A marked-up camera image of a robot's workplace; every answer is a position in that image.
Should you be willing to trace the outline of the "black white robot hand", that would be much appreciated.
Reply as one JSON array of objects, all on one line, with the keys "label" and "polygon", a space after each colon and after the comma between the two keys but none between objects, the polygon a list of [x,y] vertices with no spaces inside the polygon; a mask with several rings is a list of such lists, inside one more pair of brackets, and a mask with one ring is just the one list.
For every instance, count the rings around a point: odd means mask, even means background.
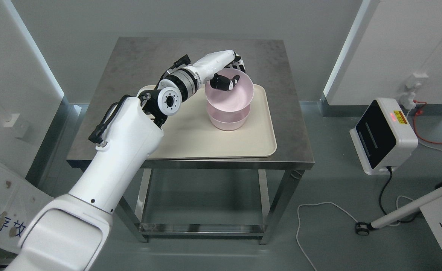
[{"label": "black white robot hand", "polygon": [[226,77],[220,74],[225,69],[236,69],[243,73],[246,68],[242,57],[233,50],[209,53],[192,65],[202,82],[208,82],[211,88],[232,91],[240,76]]}]

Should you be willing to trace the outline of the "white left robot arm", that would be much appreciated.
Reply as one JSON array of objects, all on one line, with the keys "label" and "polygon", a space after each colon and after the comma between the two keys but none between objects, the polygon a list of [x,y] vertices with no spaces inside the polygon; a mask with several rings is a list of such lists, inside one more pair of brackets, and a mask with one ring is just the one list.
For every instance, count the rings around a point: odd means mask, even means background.
[{"label": "white left robot arm", "polygon": [[164,87],[125,95],[91,134],[96,155],[68,194],[48,203],[19,241],[7,271],[87,271],[110,234],[113,213],[143,162],[157,149],[163,116],[220,68],[201,60],[171,73]]}]

